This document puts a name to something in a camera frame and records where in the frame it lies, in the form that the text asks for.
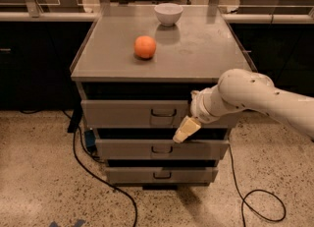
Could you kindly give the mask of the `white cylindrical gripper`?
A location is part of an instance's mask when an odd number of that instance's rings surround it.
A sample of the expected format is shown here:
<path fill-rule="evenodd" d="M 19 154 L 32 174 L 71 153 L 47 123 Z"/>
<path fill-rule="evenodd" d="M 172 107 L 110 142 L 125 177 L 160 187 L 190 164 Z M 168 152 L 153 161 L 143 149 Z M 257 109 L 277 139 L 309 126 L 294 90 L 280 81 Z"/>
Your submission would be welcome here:
<path fill-rule="evenodd" d="M 196 133 L 201 128 L 201 123 L 210 124 L 226 114 L 224 101 L 216 86 L 193 90 L 191 97 L 190 113 L 193 117 L 183 118 L 173 136 L 173 141 L 176 143 L 184 142 Z"/>

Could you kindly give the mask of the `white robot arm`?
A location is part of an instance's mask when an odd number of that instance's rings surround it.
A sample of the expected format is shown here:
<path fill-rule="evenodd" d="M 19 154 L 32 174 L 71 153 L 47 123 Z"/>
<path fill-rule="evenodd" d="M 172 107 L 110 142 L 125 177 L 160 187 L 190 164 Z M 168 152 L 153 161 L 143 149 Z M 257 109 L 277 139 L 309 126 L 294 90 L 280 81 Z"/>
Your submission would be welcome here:
<path fill-rule="evenodd" d="M 265 114 L 314 139 L 314 98 L 278 89 L 262 74 L 227 70 L 213 87 L 191 93 L 190 116 L 185 116 L 173 140 L 181 143 L 203 124 L 245 109 Z"/>

